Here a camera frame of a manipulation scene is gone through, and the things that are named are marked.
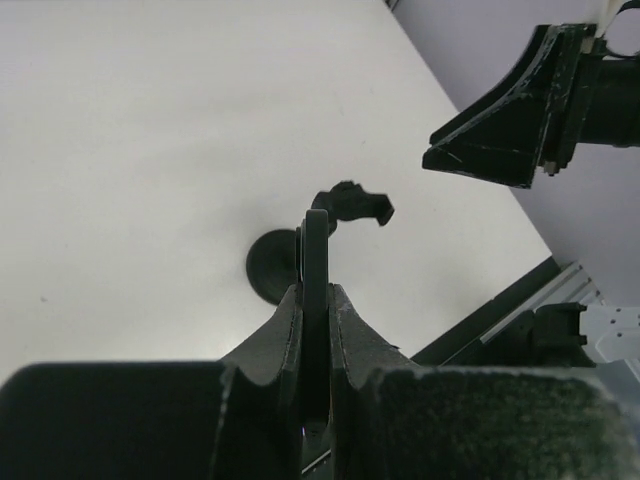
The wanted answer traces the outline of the black round-base phone stand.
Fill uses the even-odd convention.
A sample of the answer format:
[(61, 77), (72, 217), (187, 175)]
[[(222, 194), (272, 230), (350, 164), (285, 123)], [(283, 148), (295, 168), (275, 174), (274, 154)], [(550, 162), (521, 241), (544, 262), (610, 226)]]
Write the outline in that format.
[[(328, 213), (328, 233), (340, 222), (374, 219), (383, 227), (395, 209), (383, 193), (370, 193), (361, 184), (341, 181), (314, 197), (311, 207)], [(245, 269), (254, 292), (271, 305), (278, 305), (288, 288), (300, 278), (301, 229), (275, 229), (260, 236), (250, 247)]]

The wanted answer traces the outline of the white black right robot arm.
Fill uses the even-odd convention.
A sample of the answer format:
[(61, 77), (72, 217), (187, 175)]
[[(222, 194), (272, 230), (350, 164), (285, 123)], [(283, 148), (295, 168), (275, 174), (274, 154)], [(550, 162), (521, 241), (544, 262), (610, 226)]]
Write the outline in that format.
[[(581, 143), (638, 145), (639, 59), (611, 52), (591, 24), (540, 25), (502, 81), (431, 135), (422, 166), (528, 189), (537, 169), (559, 173)], [(593, 367), (638, 358), (637, 308), (586, 304), (565, 277), (550, 289), (447, 363)]]

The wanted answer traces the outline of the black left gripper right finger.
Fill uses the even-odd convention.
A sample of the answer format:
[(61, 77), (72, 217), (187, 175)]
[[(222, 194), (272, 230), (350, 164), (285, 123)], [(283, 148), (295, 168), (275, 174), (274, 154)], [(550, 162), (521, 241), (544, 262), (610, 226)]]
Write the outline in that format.
[(424, 367), (329, 294), (337, 479), (635, 479), (632, 418), (583, 369)]

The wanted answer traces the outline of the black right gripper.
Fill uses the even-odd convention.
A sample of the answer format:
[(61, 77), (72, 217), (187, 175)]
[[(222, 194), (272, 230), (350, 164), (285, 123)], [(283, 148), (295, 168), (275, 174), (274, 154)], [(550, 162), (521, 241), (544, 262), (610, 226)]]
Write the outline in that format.
[(518, 188), (573, 158), (601, 72), (594, 24), (541, 25), (509, 73), (431, 134), (425, 170)]

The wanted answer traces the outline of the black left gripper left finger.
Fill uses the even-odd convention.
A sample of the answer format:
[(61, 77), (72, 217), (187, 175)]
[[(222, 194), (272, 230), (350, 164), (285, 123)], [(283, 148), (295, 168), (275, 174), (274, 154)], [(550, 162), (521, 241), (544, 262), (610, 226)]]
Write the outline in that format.
[(1, 389), (5, 479), (297, 479), (302, 311), (206, 362), (39, 363)]

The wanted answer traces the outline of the black smartphone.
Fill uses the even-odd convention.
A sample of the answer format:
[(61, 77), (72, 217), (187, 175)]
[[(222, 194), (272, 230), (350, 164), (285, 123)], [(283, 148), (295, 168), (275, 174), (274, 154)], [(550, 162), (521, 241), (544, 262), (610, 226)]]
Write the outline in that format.
[(302, 310), (301, 418), (305, 440), (318, 449), (329, 423), (330, 341), (328, 213), (309, 209), (299, 227), (302, 247), (298, 287)]

